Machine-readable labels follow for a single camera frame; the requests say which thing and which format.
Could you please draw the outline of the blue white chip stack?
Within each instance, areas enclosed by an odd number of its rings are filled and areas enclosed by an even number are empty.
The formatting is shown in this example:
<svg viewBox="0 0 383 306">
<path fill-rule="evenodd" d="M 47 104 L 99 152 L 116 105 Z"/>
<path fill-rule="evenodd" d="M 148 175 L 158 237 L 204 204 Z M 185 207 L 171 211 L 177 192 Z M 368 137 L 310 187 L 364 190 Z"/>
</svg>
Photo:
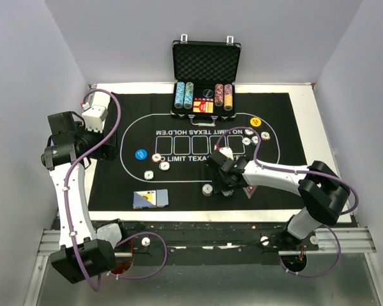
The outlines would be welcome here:
<svg viewBox="0 0 383 306">
<path fill-rule="evenodd" d="M 222 191 L 222 195 L 224 195 L 225 197 L 230 197 L 234 194 L 233 190 L 231 191 Z"/>
</svg>

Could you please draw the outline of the grey white chip stack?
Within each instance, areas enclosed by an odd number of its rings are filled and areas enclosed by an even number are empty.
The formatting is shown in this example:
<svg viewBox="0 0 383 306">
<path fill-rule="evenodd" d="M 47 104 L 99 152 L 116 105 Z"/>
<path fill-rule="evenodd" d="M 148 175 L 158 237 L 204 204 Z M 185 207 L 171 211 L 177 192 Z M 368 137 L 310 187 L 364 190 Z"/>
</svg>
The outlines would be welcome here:
<svg viewBox="0 0 383 306">
<path fill-rule="evenodd" d="M 204 196 L 211 196 L 213 193 L 213 186 L 211 184 L 204 184 L 202 186 L 202 194 Z"/>
</svg>

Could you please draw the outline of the triangular dealer button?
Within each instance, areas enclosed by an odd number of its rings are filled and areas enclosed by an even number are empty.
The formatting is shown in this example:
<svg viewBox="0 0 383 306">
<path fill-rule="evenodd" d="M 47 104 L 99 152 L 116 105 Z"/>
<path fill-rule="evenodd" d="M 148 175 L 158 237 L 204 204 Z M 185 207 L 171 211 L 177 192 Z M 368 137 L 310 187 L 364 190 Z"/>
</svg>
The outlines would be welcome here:
<svg viewBox="0 0 383 306">
<path fill-rule="evenodd" d="M 246 186 L 246 187 L 243 187 L 243 191 L 246 194 L 248 199 L 250 199 L 253 196 L 256 188 L 257 188 L 257 186 Z"/>
</svg>

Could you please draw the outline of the blue round blind button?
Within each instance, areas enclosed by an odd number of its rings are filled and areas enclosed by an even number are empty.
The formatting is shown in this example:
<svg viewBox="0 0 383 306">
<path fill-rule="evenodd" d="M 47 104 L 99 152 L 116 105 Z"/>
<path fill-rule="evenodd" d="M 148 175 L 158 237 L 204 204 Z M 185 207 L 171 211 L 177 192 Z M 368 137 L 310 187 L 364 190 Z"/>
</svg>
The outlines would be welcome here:
<svg viewBox="0 0 383 306">
<path fill-rule="evenodd" d="M 147 151 L 145 149 L 139 149 L 135 152 L 135 158 L 137 160 L 145 160 L 147 158 Z"/>
</svg>

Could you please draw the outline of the red white chip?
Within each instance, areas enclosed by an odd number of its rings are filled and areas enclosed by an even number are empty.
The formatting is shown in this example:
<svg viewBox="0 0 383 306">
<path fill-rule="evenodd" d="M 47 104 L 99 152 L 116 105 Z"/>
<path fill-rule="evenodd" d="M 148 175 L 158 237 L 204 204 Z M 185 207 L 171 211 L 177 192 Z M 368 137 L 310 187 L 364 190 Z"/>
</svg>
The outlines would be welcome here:
<svg viewBox="0 0 383 306">
<path fill-rule="evenodd" d="M 261 140 L 264 140 L 264 141 L 268 141 L 271 139 L 271 135 L 266 131 L 261 132 L 260 137 L 261 137 Z"/>
<path fill-rule="evenodd" d="M 151 156 L 151 160 L 152 160 L 152 162 L 154 162 L 154 163 L 160 163 L 160 162 L 162 162 L 162 156 L 161 156 L 161 154 L 159 154 L 159 153 L 155 153 L 155 154 L 153 154 L 153 155 Z"/>
</svg>

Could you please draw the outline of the yellow round blind button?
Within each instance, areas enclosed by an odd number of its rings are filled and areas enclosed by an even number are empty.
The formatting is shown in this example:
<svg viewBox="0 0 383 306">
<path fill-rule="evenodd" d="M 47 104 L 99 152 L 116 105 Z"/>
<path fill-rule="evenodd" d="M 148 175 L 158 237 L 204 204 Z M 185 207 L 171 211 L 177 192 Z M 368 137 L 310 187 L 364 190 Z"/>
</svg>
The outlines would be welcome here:
<svg viewBox="0 0 383 306">
<path fill-rule="evenodd" d="M 262 121 L 258 117 L 252 117 L 250 119 L 250 124 L 251 124 L 252 127 L 257 128 L 257 127 L 259 127 L 262 124 Z"/>
</svg>

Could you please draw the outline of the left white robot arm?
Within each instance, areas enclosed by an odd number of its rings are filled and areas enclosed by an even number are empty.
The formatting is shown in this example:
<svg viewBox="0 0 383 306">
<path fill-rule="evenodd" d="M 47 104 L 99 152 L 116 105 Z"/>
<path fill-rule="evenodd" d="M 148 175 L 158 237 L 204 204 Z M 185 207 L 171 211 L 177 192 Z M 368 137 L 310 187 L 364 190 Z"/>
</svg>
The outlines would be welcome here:
<svg viewBox="0 0 383 306">
<path fill-rule="evenodd" d="M 86 168 L 93 159 L 117 157 L 117 137 L 107 139 L 103 129 L 107 114 L 104 106 L 92 106 L 82 115 L 61 112 L 48 117 L 51 135 L 41 162 L 56 190 L 60 220 L 59 250 L 50 262 L 72 284 L 115 269 L 114 251 L 125 250 L 129 242 L 119 219 L 95 226 L 89 216 Z"/>
</svg>

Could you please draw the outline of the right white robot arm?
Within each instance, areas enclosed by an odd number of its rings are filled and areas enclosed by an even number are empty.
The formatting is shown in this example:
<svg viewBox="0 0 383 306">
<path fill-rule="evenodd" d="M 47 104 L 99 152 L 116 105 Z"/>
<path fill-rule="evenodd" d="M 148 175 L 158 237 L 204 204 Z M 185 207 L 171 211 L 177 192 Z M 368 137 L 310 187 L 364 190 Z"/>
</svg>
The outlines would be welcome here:
<svg viewBox="0 0 383 306">
<path fill-rule="evenodd" d="M 350 196 L 350 188 L 321 161 L 310 166 L 286 166 L 245 156 L 234 160 L 229 154 L 216 150 L 208 157 L 206 166 L 214 193 L 260 186 L 300 197 L 304 208 L 290 217 L 280 234 L 281 244 L 290 250 L 297 249 L 320 226 L 335 225 Z"/>
</svg>

